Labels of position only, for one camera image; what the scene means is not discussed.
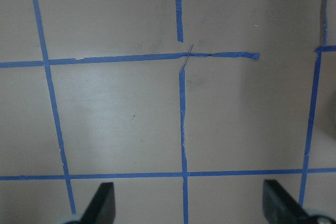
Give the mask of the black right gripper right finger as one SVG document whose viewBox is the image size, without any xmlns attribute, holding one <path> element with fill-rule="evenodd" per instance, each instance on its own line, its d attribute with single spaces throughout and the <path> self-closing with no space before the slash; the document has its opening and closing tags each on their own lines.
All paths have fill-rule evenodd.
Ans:
<svg viewBox="0 0 336 224">
<path fill-rule="evenodd" d="M 331 217 L 307 213 L 275 179 L 262 187 L 263 215 L 270 224 L 335 223 Z"/>
</svg>

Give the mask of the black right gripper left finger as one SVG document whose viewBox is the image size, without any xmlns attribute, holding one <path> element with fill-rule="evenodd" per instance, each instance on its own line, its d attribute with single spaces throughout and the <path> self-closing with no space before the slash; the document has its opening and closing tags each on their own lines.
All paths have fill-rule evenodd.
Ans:
<svg viewBox="0 0 336 224">
<path fill-rule="evenodd" d="M 101 183 L 81 216 L 71 216 L 59 223 L 113 224 L 116 218 L 114 183 Z"/>
</svg>

